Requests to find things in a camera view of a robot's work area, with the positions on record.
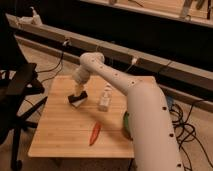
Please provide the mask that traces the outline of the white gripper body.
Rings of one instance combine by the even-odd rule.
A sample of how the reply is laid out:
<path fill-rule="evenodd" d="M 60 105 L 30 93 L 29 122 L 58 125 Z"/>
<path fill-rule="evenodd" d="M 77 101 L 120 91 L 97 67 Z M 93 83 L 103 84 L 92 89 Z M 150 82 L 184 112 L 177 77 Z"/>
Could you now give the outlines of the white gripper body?
<path fill-rule="evenodd" d="M 90 72 L 83 67 L 77 68 L 73 73 L 73 79 L 78 84 L 86 84 L 90 79 Z"/>

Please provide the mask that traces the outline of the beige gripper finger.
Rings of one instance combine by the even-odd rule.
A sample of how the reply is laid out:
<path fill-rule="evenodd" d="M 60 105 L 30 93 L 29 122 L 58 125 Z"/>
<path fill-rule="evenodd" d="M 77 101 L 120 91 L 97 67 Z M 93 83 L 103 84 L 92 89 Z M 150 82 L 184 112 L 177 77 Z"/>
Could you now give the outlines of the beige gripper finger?
<path fill-rule="evenodd" d="M 83 92 L 84 90 L 84 85 L 83 84 L 76 84 L 75 85 L 75 92 L 74 92 L 74 95 L 75 96 L 80 96 L 81 93 Z"/>

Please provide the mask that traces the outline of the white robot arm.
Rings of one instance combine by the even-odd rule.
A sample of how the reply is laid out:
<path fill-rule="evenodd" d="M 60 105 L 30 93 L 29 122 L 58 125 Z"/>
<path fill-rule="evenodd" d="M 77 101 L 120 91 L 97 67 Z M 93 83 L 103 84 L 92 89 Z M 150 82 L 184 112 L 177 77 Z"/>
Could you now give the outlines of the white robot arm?
<path fill-rule="evenodd" d="M 100 52 L 83 53 L 73 78 L 78 84 L 86 84 L 91 73 L 127 97 L 137 171 L 184 171 L 166 97 L 157 83 L 105 65 Z"/>

